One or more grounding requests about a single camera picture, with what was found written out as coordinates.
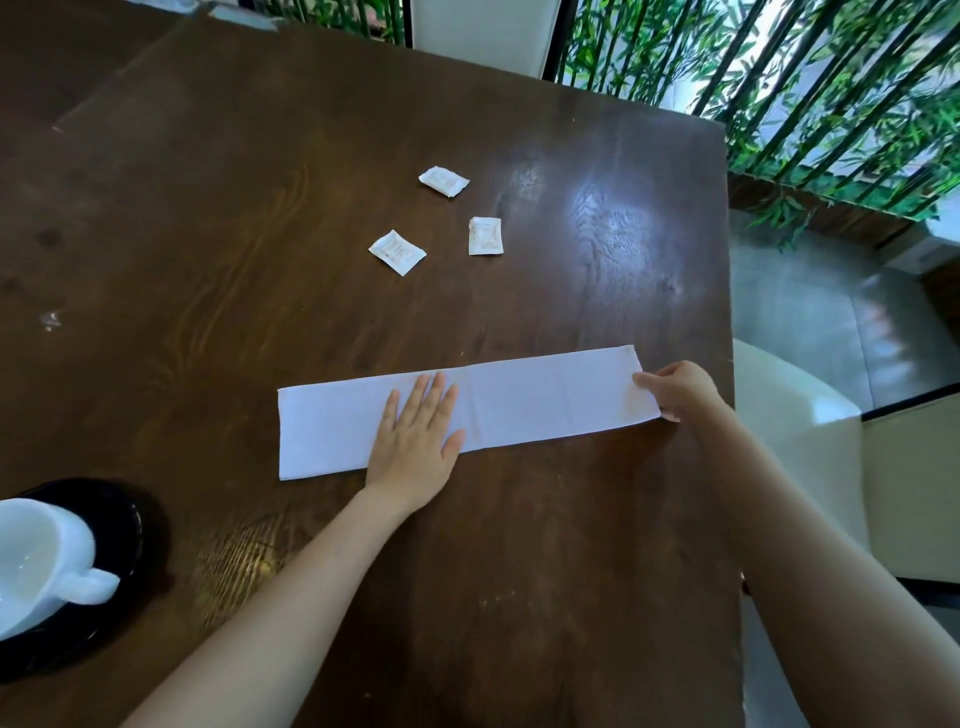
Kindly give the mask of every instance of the white packet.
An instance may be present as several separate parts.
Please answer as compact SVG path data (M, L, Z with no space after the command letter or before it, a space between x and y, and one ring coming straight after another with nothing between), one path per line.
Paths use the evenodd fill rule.
M426 258L426 252L408 243L396 231L390 231L370 246L370 252L402 276Z
M456 197L464 187L470 184L470 180L442 167L430 167L420 175L420 181L447 197Z
M503 239L500 237L500 218L470 218L470 255L502 255Z

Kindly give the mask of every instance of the dark brown table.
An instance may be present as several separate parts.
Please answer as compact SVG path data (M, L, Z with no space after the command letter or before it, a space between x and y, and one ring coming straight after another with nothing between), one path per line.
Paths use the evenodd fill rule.
M0 169L0 496L120 478L170 551L101 649L0 688L5 725L117 724L362 486L277 480L277 387L634 343L732 398L712 123L193 17L58 127ZM434 164L470 185L420 185ZM467 256L474 215L502 218L502 257ZM390 229L428 253L406 278L367 252ZM464 455L300 723L741 725L707 478L664 422Z

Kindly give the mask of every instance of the cup handle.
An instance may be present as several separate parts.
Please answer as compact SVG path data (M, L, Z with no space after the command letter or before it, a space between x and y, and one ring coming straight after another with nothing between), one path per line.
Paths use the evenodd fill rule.
M63 574L54 582L52 594L74 604L103 604L120 585L120 577L100 569Z

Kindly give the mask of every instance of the white napkin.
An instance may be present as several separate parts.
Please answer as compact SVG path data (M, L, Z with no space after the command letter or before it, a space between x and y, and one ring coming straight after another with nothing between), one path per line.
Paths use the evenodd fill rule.
M460 386L450 430L464 451L582 435L653 420L660 409L632 379L633 346L446 369ZM391 389L406 402L420 372L287 387L280 410L280 479L367 467Z

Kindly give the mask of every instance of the right hand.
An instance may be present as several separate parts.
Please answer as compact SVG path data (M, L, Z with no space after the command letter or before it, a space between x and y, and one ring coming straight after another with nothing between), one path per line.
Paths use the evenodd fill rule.
M667 420L692 420L714 406L726 406L710 375L692 361L675 362L655 374L637 372L634 383L650 391Z

